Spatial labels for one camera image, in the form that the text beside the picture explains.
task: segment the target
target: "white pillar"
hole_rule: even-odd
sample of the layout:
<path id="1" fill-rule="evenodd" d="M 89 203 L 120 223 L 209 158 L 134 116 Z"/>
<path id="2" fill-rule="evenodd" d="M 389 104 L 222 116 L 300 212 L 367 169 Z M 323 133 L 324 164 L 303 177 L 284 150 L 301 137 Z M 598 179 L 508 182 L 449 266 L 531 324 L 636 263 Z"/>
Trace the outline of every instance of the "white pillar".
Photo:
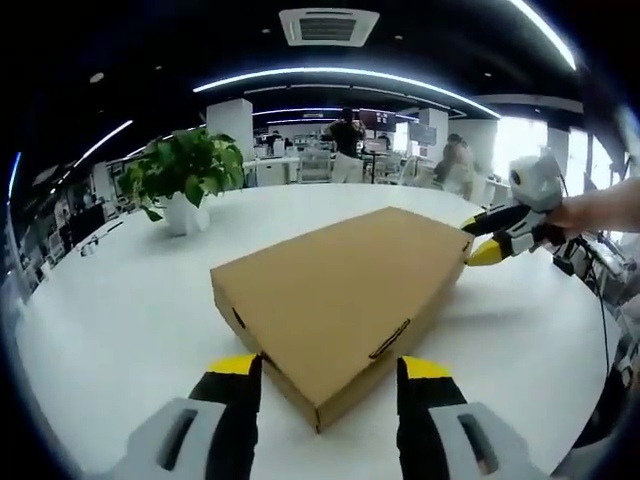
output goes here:
<path id="1" fill-rule="evenodd" d="M 566 176 L 569 161 L 569 132 L 550 128 L 547 134 L 547 147 L 555 155 L 562 175 Z"/>
<path id="2" fill-rule="evenodd" d="M 95 192 L 93 193 L 95 193 L 96 197 L 102 197 L 105 202 L 112 200 L 111 197 L 115 196 L 116 192 L 111 186 L 106 162 L 96 163 L 93 166 L 92 176 L 95 187 Z"/>
<path id="3" fill-rule="evenodd" d="M 253 160 L 253 104 L 244 98 L 207 107 L 207 132 L 233 137 L 244 160 Z"/>
<path id="4" fill-rule="evenodd" d="M 442 150 L 449 136 L 449 114 L 435 108 L 420 110 L 420 123 L 436 129 L 436 144 L 427 147 L 427 156 L 434 163 L 442 160 Z"/>

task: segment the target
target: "window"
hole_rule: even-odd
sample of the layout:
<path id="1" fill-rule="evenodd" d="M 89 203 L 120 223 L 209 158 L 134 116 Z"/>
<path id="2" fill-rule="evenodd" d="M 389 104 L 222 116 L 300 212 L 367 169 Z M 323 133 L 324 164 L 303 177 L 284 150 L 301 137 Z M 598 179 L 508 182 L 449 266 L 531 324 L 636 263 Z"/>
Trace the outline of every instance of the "window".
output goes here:
<path id="1" fill-rule="evenodd" d="M 393 136 L 393 151 L 407 153 L 409 141 L 409 122 L 396 123 L 396 133 Z"/>
<path id="2" fill-rule="evenodd" d="M 420 156 L 420 145 L 415 140 L 411 140 L 411 155 Z"/>
<path id="3" fill-rule="evenodd" d="M 596 137 L 593 137 L 593 161 L 591 163 L 591 181 L 598 189 L 609 188 L 612 184 L 611 158 Z"/>
<path id="4" fill-rule="evenodd" d="M 569 131 L 569 158 L 564 176 L 570 196 L 584 192 L 584 173 L 587 171 L 587 149 L 589 136 L 582 130 Z"/>
<path id="5" fill-rule="evenodd" d="M 503 178 L 509 176 L 513 160 L 527 155 L 540 155 L 547 144 L 547 124 L 539 120 L 502 117 L 498 121 L 493 171 Z"/>

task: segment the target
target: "computer monitor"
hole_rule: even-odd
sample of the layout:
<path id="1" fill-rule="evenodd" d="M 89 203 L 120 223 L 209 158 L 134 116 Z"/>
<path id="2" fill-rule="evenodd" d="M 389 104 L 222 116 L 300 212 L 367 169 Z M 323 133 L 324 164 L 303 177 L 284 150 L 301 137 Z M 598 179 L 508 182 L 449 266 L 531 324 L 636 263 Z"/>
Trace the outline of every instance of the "computer monitor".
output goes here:
<path id="1" fill-rule="evenodd" d="M 395 132 L 396 131 L 396 114 L 390 112 L 381 112 L 379 110 L 360 109 L 360 121 L 369 130 L 376 132 Z"/>
<path id="2" fill-rule="evenodd" d="M 423 123 L 409 122 L 409 140 L 420 146 L 435 145 L 437 130 Z"/>

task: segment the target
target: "box handle slot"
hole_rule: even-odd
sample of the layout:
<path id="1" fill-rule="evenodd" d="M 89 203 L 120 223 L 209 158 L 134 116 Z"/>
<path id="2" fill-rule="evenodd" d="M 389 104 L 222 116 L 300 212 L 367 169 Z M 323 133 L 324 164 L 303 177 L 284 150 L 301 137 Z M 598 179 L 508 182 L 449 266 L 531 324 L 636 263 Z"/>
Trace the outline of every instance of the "box handle slot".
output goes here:
<path id="1" fill-rule="evenodd" d="M 244 324 L 244 322 L 240 318 L 240 315 L 238 315 L 238 312 L 236 312 L 236 309 L 233 308 L 232 310 L 233 310 L 233 316 L 236 317 L 236 321 L 238 322 L 238 324 L 242 327 L 243 330 L 246 330 L 247 326 Z"/>
<path id="2" fill-rule="evenodd" d="M 411 323 L 411 319 L 407 318 L 402 325 L 400 325 L 397 330 L 395 332 L 393 332 L 393 334 L 387 338 L 382 345 L 380 345 L 378 347 L 378 349 L 376 351 L 374 351 L 372 354 L 369 355 L 369 358 L 371 360 L 375 360 L 376 358 L 380 357 L 380 355 L 382 355 L 384 353 L 384 351 L 389 348 L 389 346 L 391 346 L 391 344 L 393 342 L 395 342 L 398 337 L 400 335 L 402 335 L 402 332 L 404 332 L 406 330 L 406 328 L 409 326 L 409 324 Z"/>

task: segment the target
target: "office desk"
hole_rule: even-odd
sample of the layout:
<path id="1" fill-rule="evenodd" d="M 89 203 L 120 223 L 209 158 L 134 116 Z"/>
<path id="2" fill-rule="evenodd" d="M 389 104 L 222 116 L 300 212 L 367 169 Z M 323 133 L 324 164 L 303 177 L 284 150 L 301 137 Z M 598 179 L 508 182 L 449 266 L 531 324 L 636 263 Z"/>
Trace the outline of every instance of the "office desk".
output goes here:
<path id="1" fill-rule="evenodd" d="M 245 168 L 245 173 L 247 170 L 255 170 L 256 171 L 256 185 L 258 187 L 265 186 L 260 185 L 260 175 L 258 167 L 283 167 L 283 175 L 285 179 L 285 184 L 292 183 L 297 181 L 298 178 L 298 164 L 300 163 L 300 157 L 276 157 L 276 158 L 263 158 L 263 159 L 254 159 L 243 162 L 242 166 Z"/>
<path id="2" fill-rule="evenodd" d="M 500 205 L 507 200 L 509 196 L 509 185 L 506 183 L 496 182 L 491 178 L 485 178 L 484 193 L 482 195 L 482 205 Z"/>
<path id="3" fill-rule="evenodd" d="M 112 466 L 129 433 L 188 395 L 214 359 L 245 352 L 214 306 L 210 268 L 389 205 L 454 226 L 480 211 L 449 193 L 411 187 L 246 189 L 207 197 L 211 227 L 201 235 L 170 238 L 162 223 L 137 212 L 122 217 L 94 255 L 67 255 L 35 291 L 17 341 L 42 410 L 70 453 L 85 468 Z M 602 392 L 600 315 L 587 287 L 539 249 L 465 270 L 412 354 L 449 366 L 467 399 L 519 432 L 549 473 Z M 607 327 L 613 357 L 619 333 L 608 316 Z M 391 373 L 322 435 L 265 377 L 258 425 L 255 480 L 401 478 Z"/>
<path id="4" fill-rule="evenodd" d="M 388 157 L 389 153 L 387 152 L 362 152 L 361 160 L 362 160 L 362 179 L 366 177 L 367 165 L 371 164 L 371 183 L 372 185 L 376 180 L 376 159 L 377 157 Z"/>

